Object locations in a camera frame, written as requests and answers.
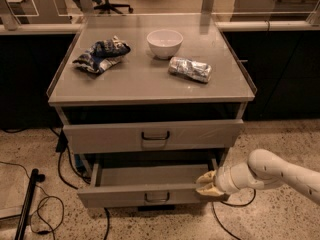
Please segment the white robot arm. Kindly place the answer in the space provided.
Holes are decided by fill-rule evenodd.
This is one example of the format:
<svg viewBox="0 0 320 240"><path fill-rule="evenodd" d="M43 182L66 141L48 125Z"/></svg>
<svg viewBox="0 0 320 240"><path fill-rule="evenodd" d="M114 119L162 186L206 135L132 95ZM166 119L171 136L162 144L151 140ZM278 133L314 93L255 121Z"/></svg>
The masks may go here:
<svg viewBox="0 0 320 240"><path fill-rule="evenodd" d="M245 162L222 166L201 175L196 192L202 196L232 195L245 188L277 188L286 184L320 204L320 173L289 163L271 151L256 149Z"/></svg>

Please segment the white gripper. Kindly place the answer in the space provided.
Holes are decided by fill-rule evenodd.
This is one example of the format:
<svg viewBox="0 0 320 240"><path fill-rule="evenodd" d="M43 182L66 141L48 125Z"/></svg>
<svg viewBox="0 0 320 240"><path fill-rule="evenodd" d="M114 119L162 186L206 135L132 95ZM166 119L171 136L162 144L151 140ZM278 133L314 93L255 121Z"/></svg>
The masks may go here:
<svg viewBox="0 0 320 240"><path fill-rule="evenodd" d="M231 195L248 187L249 167L245 162L234 166L222 166L217 172L208 171L201 175L196 182L207 183L196 189L201 196L226 200Z"/></svg>

